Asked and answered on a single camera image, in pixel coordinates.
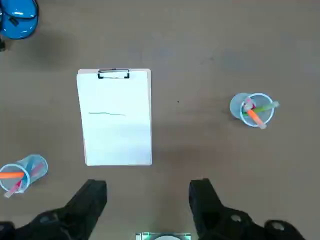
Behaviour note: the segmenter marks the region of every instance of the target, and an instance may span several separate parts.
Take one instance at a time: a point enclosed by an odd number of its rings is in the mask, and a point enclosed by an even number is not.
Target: blue object
[[[0,0],[0,34],[9,39],[25,39],[38,25],[35,0]]]
[[[24,193],[25,190],[35,181],[46,175],[48,171],[47,161],[39,154],[31,154],[24,159],[18,160],[14,163],[9,163],[0,168],[0,172],[12,173],[23,172],[24,176],[21,179],[19,189],[15,192]],[[0,179],[0,187],[8,192],[17,184],[17,178]]]

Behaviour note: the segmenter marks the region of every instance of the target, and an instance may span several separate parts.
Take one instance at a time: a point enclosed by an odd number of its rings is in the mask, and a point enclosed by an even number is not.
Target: orange marker
[[[24,175],[24,172],[0,172],[0,179],[18,179]]]
[[[267,125],[259,118],[259,116],[252,110],[253,102],[251,98],[247,97],[245,99],[247,102],[244,104],[243,108],[246,111],[246,113],[252,118],[252,120],[259,126],[261,129],[265,129]]]
[[[249,109],[246,112],[253,119],[253,121],[255,121],[259,128],[265,129],[267,127],[267,125],[258,117],[258,115],[252,109]]]

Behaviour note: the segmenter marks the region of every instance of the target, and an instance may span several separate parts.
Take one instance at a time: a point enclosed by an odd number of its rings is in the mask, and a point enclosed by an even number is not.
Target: blue cup
[[[47,161],[38,154],[31,154],[22,160],[16,161],[15,163],[6,164],[0,169],[0,172],[3,173],[24,173],[21,184],[17,191],[15,191],[16,194],[24,193],[32,183],[42,178],[47,171]],[[0,179],[0,186],[8,192],[20,180],[21,178]]]

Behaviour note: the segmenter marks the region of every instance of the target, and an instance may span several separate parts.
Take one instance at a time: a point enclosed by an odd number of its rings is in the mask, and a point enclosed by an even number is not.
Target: brown table surface
[[[95,178],[107,181],[109,202],[92,240],[194,234],[188,185],[206,177],[227,206],[257,223],[289,220],[307,239],[318,237],[318,1],[39,0],[39,7],[36,33],[0,53],[0,163],[38,153],[49,172],[25,194],[0,197],[0,220],[26,224]],[[152,71],[152,166],[85,165],[76,73],[107,67]],[[280,102],[266,130],[231,117],[239,92]]]

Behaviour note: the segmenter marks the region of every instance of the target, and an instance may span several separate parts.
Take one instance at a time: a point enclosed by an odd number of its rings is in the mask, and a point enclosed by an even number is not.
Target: clipboard
[[[150,69],[80,69],[77,88],[86,165],[151,165]]]

